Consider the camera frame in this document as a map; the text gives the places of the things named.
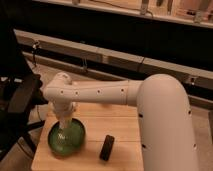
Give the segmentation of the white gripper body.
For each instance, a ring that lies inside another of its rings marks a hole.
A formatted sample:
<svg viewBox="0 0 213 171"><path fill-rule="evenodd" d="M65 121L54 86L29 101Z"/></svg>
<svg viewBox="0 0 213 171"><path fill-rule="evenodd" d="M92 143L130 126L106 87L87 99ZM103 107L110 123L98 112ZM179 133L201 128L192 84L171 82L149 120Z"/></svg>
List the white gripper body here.
<svg viewBox="0 0 213 171"><path fill-rule="evenodd" d="M68 123L72 120L72 114L74 112L74 105L72 102L54 103L53 112L59 121L59 127L67 128Z"/></svg>

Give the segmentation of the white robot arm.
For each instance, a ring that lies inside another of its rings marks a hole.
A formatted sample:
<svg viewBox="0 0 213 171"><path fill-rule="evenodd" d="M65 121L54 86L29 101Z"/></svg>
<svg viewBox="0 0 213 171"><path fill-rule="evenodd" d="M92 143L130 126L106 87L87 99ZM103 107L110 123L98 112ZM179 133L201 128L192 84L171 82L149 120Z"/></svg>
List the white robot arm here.
<svg viewBox="0 0 213 171"><path fill-rule="evenodd" d="M73 83L61 72L47 84L44 97L59 117L68 114L74 102L134 106L140 116L144 171L199 171L189 98L170 75Z"/></svg>

